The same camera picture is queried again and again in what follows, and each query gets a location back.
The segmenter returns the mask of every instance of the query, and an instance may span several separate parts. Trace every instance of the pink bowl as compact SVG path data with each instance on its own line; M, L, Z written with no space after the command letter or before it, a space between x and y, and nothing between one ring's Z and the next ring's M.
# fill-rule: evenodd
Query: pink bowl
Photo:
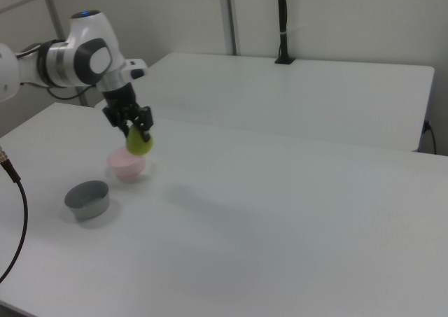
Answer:
M117 177L131 177L145 169L146 160L144 156L133 155L122 147L107 157L107 164Z

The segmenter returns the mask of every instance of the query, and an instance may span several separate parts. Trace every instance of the yellow-green ball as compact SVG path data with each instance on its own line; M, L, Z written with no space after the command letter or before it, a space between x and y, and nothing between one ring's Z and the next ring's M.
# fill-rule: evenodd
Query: yellow-green ball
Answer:
M140 135L140 131L134 125L129 129L129 134L126 138L126 149L133 155L145 155L153 146L153 137L148 142L145 142Z

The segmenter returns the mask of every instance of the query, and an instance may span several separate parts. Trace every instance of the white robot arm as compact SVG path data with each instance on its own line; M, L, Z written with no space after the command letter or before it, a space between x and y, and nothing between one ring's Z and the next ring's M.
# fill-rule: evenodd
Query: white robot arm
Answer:
M131 81L144 75L141 59L126 60L106 16L88 10L71 16L66 41L48 41L14 54L0 43L0 101L12 97L20 83L43 87L96 85L108 106L103 112L125 136L130 121L143 141L151 139L151 109L140 107Z

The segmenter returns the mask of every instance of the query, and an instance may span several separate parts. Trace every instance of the cable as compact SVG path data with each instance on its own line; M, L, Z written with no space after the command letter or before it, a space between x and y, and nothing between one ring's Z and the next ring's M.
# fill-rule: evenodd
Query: cable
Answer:
M25 242L25 237L27 235L27 227L28 227L28 201L27 201L27 195L25 194L23 185L20 182L20 177L19 177L18 173L16 172L16 170L14 169L11 161L8 159L8 156L5 154L4 151L2 151L1 147L0 147L0 164L6 170L6 172L8 172L8 175L11 177L13 182L17 183L17 186L19 187L20 194L22 195L22 201L23 201L22 235L20 237L19 246L17 247L17 250L15 251L13 259L11 260L6 271L0 277L0 283L1 283L7 277L7 275L11 271L11 269L14 267L15 262L19 258L19 254L20 254L20 251L22 250L23 243Z
M89 90L90 88L92 88L92 86L89 86L89 87L85 88L84 90L82 90L81 92L79 92L78 94L76 94L76 95L74 95L74 96L72 96L72 97L67 97L67 98L65 98L65 97L58 97L56 94L54 94L53 92L51 92L51 90L50 90L49 87L47 88L47 92L48 92L48 94L51 95L53 98L58 99L58 100L72 100L72 99L78 98L79 96L83 95L83 94L86 93L87 90Z
M437 147L435 145L435 135L434 135L434 131L433 128L431 127L431 125L428 124L428 130L431 132L431 136L433 137L433 147L434 147L434 155L437 155Z
M423 122L423 128L421 129L421 133L425 134L427 130L429 130L431 132L431 136L433 137L434 155L437 155L437 146L435 145L435 135L434 135L433 128L431 127L431 122L429 120L425 120Z
M16 57L17 57L17 59L22 58L22 57L25 57L25 56L27 56L27 55L30 55L30 54L32 54L32 53L35 53L35 52L39 51L40 48L41 48L41 46L39 45L38 48L31 49L30 51L21 53L20 55L18 55L18 56L16 56Z
M23 228L22 228L22 236L20 237L19 246L17 247L17 250L14 254L13 259L11 260L11 263L9 264L6 271L3 273L3 275L0 277L0 283L3 282L3 280L7 277L11 269L14 267L15 262L19 258L20 251L22 250L23 243L25 242L25 236L27 235L27 227L28 227L28 201L27 201L27 195L25 194L25 190L23 189L23 185L21 182L17 182L17 186L19 187L20 194L22 195L23 200Z

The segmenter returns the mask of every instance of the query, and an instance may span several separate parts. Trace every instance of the table surface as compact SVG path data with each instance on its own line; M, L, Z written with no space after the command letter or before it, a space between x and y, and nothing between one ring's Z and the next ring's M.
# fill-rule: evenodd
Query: table surface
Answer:
M433 74L427 66L288 66L271 58L173 53L133 86L155 117L413 151Z
M148 168L114 178L124 138L54 104L1 139L29 198L0 301L38 317L446 316L448 160L158 118ZM77 222L88 180L111 205ZM0 174L0 269L22 205Z

